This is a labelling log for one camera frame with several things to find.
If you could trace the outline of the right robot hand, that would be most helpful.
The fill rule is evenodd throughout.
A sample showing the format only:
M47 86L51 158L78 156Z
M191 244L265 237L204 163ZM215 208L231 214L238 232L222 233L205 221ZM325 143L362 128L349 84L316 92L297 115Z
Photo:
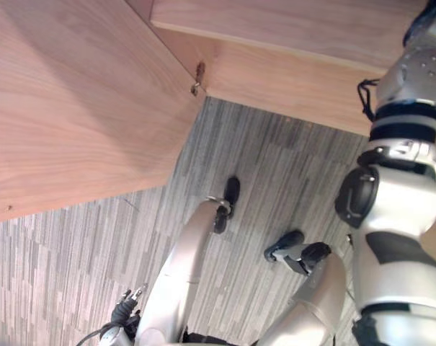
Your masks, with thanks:
M405 48L407 43L417 34L417 32L430 25L436 17L436 0L427 1L423 10L413 19L406 30L402 45Z

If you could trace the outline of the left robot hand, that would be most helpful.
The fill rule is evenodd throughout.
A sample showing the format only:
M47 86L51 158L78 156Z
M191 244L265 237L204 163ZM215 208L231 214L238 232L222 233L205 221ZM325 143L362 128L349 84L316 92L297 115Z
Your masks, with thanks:
M141 310L136 309L136 306L139 298L146 292L147 288L148 284L144 283L135 290L127 289L121 295L111 313L110 322L116 327L122 327L131 341L135 338L141 320Z

